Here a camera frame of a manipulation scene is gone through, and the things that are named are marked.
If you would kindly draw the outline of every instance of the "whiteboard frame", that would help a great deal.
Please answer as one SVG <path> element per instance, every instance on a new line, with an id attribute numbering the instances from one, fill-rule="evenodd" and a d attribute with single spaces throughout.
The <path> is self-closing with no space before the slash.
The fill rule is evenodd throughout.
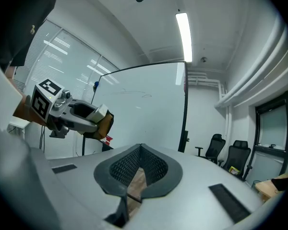
<path id="1" fill-rule="evenodd" d="M 166 61 L 166 62 L 158 62 L 158 63 L 153 63 L 153 64 L 145 64 L 145 65 L 140 65 L 140 66 L 136 66 L 136 67 L 130 67 L 130 68 L 125 68 L 125 69 L 121 69 L 121 70 L 117 70 L 111 73 L 107 73 L 105 75 L 102 75 L 99 77 L 98 82 L 100 82 L 100 79 L 106 75 L 109 74 L 113 74 L 116 72 L 120 72 L 120 71 L 126 71 L 126 70 L 130 70 L 133 68 L 139 68 L 139 67 L 147 67 L 147 66 L 152 66 L 152 65 L 161 65 L 161 64 L 168 64 L 168 63 L 184 63 L 185 66 L 185 90 L 184 90 L 184 111 L 183 111 L 183 120 L 182 120 L 182 129 L 181 129 L 181 134 L 180 134 L 180 141 L 179 141 L 179 147 L 178 147 L 178 151 L 180 152 L 184 152 L 185 150 L 185 146 L 184 146 L 184 141 L 185 139 L 187 139 L 185 136 L 185 129 L 186 129 L 186 122 L 187 122 L 187 112 L 188 112 L 188 68 L 187 68 L 187 62 L 186 61 Z M 96 88 L 91 104 L 93 103 L 94 97 L 95 97 L 95 93 L 97 91 L 98 87 Z"/>

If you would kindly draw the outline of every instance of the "chair backrest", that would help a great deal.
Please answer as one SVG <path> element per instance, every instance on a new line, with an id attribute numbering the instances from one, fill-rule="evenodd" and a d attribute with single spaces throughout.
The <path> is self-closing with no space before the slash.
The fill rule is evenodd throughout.
<path id="1" fill-rule="evenodd" d="M 222 139 L 222 135 L 220 134 L 213 135 L 211 138 L 209 148 L 206 152 L 206 157 L 217 157 L 220 154 L 224 145 L 225 140 Z"/>
<path id="2" fill-rule="evenodd" d="M 223 168 L 229 170 L 231 166 L 240 171 L 238 176 L 243 176 L 245 163 L 251 153 L 248 142 L 244 140 L 236 140 L 228 149 L 228 157 Z"/>

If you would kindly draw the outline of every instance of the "office chair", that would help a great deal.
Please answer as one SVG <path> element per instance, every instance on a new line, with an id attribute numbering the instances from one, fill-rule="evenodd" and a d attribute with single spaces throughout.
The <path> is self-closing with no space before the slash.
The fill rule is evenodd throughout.
<path id="1" fill-rule="evenodd" d="M 235 167 L 240 172 L 235 175 L 239 179 L 242 179 L 244 173 L 245 163 L 251 153 L 251 149 L 248 147 L 248 142 L 244 140 L 236 140 L 232 146 L 228 149 L 228 157 L 226 163 L 222 167 L 223 169 L 229 171 L 231 166 Z M 219 166 L 224 160 L 218 160 Z"/>
<path id="2" fill-rule="evenodd" d="M 211 138 L 211 142 L 209 148 L 205 154 L 205 156 L 201 156 L 201 147 L 195 147 L 198 149 L 198 157 L 205 158 L 211 160 L 215 164 L 217 164 L 217 157 L 220 154 L 222 148 L 225 145 L 225 140 L 222 139 L 222 135 L 214 134 Z"/>

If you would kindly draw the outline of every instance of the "black slot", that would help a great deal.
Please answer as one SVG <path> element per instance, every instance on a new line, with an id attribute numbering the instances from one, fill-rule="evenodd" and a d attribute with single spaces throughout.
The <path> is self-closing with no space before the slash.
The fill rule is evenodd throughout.
<path id="1" fill-rule="evenodd" d="M 209 189 L 234 223 L 238 223 L 251 214 L 223 184 L 210 186 Z"/>
<path id="2" fill-rule="evenodd" d="M 58 173 L 70 171 L 70 170 L 73 170 L 73 169 L 76 169 L 76 168 L 77 168 L 76 165 L 74 165 L 74 164 L 68 164 L 68 165 L 64 165 L 64 166 L 52 168 L 52 171 L 53 171 L 55 174 L 58 174 Z"/>

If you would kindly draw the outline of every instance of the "floor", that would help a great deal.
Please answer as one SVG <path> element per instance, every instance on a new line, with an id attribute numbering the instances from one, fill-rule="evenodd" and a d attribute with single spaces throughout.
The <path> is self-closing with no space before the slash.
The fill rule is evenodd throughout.
<path id="1" fill-rule="evenodd" d="M 139 170 L 135 174 L 133 180 L 131 181 L 128 187 L 128 193 L 140 200 L 140 194 L 144 188 L 146 188 L 145 174 L 143 169 L 139 168 Z M 141 204 L 127 197 L 127 206 L 128 206 L 129 219 L 131 219 L 136 214 Z"/>

